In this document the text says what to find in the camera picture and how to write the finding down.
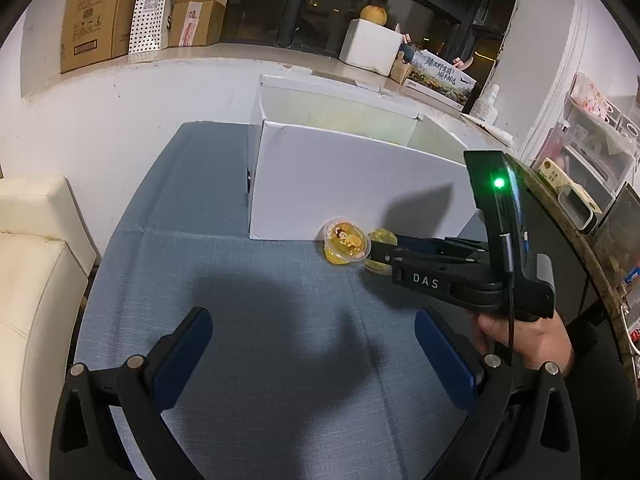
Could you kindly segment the person's right hand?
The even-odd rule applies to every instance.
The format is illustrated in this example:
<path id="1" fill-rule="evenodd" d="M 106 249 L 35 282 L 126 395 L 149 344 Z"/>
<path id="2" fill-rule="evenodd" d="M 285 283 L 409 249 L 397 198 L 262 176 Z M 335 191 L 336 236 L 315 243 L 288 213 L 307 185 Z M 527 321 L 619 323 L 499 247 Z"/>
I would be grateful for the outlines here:
<path id="1" fill-rule="evenodd" d="M 509 342 L 509 321 L 500 316 L 477 313 L 472 316 L 474 347 L 486 354 L 495 344 Z M 538 370 L 545 362 L 555 363 L 566 375 L 574 361 L 574 350 L 558 312 L 536 322 L 514 322 L 513 350 L 526 368 Z"/>

